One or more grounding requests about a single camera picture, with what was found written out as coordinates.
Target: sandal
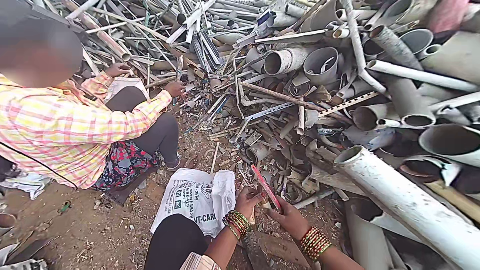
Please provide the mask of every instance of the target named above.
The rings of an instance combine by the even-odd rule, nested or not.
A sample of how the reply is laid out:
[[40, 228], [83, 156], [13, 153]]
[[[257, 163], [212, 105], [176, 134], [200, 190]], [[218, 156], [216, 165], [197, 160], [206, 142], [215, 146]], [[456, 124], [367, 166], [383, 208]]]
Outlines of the sandal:
[[178, 164], [173, 168], [167, 167], [167, 171], [175, 172], [179, 168], [194, 169], [198, 165], [199, 161], [200, 161], [200, 157], [198, 156], [194, 156], [193, 158], [190, 158], [190, 159], [179, 158]]

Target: black leggings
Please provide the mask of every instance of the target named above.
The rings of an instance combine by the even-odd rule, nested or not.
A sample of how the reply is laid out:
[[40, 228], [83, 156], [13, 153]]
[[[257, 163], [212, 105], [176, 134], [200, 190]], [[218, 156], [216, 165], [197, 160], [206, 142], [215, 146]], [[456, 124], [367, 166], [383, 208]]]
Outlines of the black leggings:
[[[110, 110], [131, 112], [138, 104], [146, 100], [140, 89], [134, 86], [127, 86], [110, 99], [106, 106]], [[162, 113], [146, 132], [131, 141], [151, 156], [159, 149], [167, 167], [175, 167], [179, 162], [177, 157], [179, 126], [169, 112]]]
[[166, 217], [150, 240], [144, 270], [178, 270], [191, 252], [203, 255], [208, 248], [202, 230], [181, 214]]

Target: scrap pile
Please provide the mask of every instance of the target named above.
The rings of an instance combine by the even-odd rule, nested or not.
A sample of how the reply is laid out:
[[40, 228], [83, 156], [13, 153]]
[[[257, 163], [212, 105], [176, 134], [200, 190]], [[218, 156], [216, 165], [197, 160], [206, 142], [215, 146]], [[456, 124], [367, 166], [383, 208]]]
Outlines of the scrap pile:
[[250, 165], [272, 168], [273, 191], [298, 207], [336, 192], [366, 269], [407, 269], [390, 231], [443, 258], [429, 266], [478, 267], [480, 4], [44, 1], [86, 30], [79, 80], [126, 62], [152, 96], [181, 78], [187, 132], [232, 144], [217, 144], [220, 168], [244, 185]]

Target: floral skirt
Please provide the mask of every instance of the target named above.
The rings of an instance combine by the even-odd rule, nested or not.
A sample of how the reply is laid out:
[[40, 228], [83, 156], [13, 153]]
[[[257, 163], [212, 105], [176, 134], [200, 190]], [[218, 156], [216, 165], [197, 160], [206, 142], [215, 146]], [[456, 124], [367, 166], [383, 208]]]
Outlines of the floral skirt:
[[157, 152], [152, 157], [132, 141], [115, 142], [107, 155], [105, 169], [92, 189], [107, 191], [113, 187], [125, 186], [150, 167], [158, 167], [160, 164]]

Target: pink and yellow checkered shirt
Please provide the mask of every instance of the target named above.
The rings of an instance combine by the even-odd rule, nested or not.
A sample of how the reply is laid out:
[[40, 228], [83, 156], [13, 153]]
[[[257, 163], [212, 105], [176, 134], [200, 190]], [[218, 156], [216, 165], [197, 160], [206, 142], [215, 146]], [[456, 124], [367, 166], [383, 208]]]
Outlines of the pink and yellow checkered shirt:
[[[113, 78], [106, 73], [82, 83], [84, 97], [73, 81], [49, 88], [25, 88], [0, 74], [0, 141], [49, 166], [78, 187], [91, 187], [105, 168], [110, 145], [139, 137], [171, 102], [163, 90], [132, 112], [110, 111], [104, 104]], [[36, 161], [0, 145], [0, 155], [26, 172], [48, 175], [72, 186]]]

